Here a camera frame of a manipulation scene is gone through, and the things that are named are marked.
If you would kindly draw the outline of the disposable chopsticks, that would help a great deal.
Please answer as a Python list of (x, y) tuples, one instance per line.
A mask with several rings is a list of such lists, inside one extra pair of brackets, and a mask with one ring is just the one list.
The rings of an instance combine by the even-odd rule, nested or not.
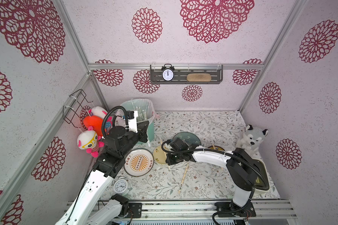
[(164, 151), (165, 150), (165, 146), (163, 146), (163, 141), (162, 141), (162, 139), (160, 138), (160, 142), (161, 142), (161, 150), (164, 152), (163, 154), (164, 154), (164, 156), (165, 156), (165, 160), (167, 159), (167, 153)]
[(178, 195), (180, 195), (180, 193), (181, 193), (182, 186), (183, 186), (184, 181), (185, 181), (185, 179), (186, 179), (186, 174), (187, 174), (188, 168), (189, 168), (189, 162), (186, 164), (186, 168), (185, 168), (183, 177), (182, 177), (182, 179), (181, 179), (181, 183), (180, 183), (180, 185), (179, 185)]

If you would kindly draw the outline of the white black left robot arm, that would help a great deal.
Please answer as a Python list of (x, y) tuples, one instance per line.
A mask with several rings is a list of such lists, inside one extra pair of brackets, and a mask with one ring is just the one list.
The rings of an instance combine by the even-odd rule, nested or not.
[[(121, 110), (124, 113), (124, 126), (113, 125), (108, 131), (105, 123), (109, 116)], [(95, 214), (96, 206), (105, 189), (112, 184), (124, 167), (127, 155), (138, 142), (147, 142), (149, 121), (137, 122), (137, 111), (127, 111), (123, 106), (112, 108), (101, 125), (104, 150), (96, 159), (91, 172), (85, 178), (81, 190), (68, 211), (58, 220), (58, 225), (106, 225), (112, 219), (127, 215), (129, 200), (119, 194)]]

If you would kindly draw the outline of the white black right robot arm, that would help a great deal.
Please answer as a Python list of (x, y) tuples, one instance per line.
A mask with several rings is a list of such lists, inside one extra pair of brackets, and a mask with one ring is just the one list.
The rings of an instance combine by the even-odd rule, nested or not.
[(161, 144), (161, 149), (166, 153), (166, 163), (176, 165), (181, 162), (199, 162), (226, 168), (231, 176), (236, 189), (229, 206), (212, 215), (213, 222), (218, 225), (216, 216), (245, 216), (253, 206), (251, 203), (255, 190), (258, 187), (256, 180), (261, 180), (264, 187), (269, 187), (266, 170), (259, 167), (259, 162), (249, 156), (245, 150), (236, 148), (234, 151), (219, 151), (205, 148), (201, 145), (188, 145), (180, 138), (167, 140)]

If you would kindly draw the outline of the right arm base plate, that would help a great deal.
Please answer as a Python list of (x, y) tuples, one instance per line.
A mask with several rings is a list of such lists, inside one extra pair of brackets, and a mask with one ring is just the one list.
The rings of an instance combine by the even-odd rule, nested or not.
[(249, 200), (244, 206), (238, 206), (231, 202), (216, 202), (218, 217), (256, 217), (253, 204)]

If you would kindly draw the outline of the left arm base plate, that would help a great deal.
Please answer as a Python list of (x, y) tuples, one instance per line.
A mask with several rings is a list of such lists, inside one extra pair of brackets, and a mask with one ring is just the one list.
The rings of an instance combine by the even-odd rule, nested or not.
[(141, 218), (142, 206), (143, 206), (142, 203), (128, 203), (128, 205), (124, 206), (119, 216), (115, 217), (115, 219)]

